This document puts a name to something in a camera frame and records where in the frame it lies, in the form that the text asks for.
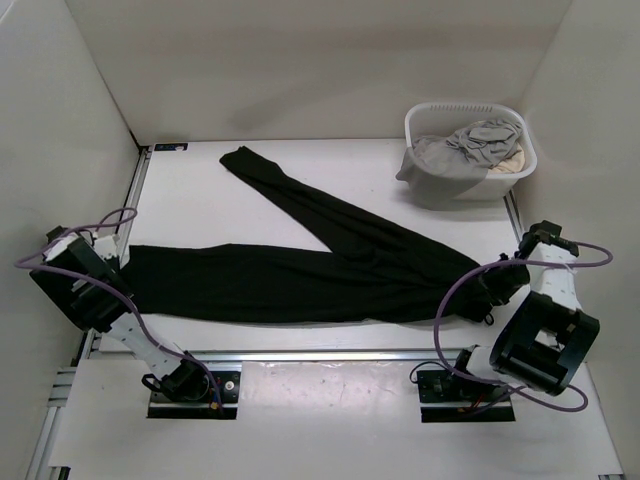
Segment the black trousers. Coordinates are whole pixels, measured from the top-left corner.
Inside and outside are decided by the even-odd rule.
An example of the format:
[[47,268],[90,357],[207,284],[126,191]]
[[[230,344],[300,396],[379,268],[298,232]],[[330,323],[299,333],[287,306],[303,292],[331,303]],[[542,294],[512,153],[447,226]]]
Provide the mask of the black trousers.
[[[221,164],[305,227],[323,251],[226,244],[133,245],[121,275],[144,314],[231,323],[391,323],[435,316],[475,262],[464,254],[289,176],[241,147]],[[449,315],[480,322],[479,287]]]

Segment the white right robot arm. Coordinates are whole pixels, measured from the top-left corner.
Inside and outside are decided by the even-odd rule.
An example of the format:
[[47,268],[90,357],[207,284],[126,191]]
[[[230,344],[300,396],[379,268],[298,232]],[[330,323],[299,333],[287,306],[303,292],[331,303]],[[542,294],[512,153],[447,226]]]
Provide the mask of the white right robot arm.
[[534,224],[516,252],[462,276],[447,291],[436,316],[442,318],[455,296],[469,299],[479,287],[488,304],[475,308],[489,323],[491,311],[507,304],[521,288],[528,293],[491,347],[463,349],[452,365],[426,363],[411,374],[424,403],[492,401],[529,388],[550,396],[563,393],[600,332],[599,321],[578,301],[575,273],[584,267],[580,243],[561,235],[549,221]]

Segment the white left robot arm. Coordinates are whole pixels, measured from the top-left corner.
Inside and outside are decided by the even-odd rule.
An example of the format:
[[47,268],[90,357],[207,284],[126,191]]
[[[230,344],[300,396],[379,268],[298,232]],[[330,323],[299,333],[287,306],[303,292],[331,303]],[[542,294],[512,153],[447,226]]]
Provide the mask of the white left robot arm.
[[116,235],[85,238],[81,230],[58,226],[47,240],[29,276],[72,324],[120,341],[144,361],[150,372],[141,382],[150,391],[172,402],[220,401],[213,374],[142,320],[120,276]]

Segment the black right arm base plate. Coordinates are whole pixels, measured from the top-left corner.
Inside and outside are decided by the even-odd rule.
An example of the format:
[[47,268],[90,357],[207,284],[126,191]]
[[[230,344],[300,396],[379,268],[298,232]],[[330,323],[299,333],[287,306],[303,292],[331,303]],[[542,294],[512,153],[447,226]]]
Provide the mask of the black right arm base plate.
[[504,387],[471,382],[442,369],[418,370],[411,381],[418,388],[424,424],[515,421]]

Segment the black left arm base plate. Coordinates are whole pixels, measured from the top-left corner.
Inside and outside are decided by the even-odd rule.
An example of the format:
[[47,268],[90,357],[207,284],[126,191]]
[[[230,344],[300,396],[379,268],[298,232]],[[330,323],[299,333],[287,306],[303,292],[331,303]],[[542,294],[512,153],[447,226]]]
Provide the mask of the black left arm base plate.
[[223,367],[210,370],[220,395],[204,373],[196,373],[180,388],[163,386],[152,374],[145,374],[141,383],[150,391],[147,417],[150,419],[235,420],[241,388],[239,369]]

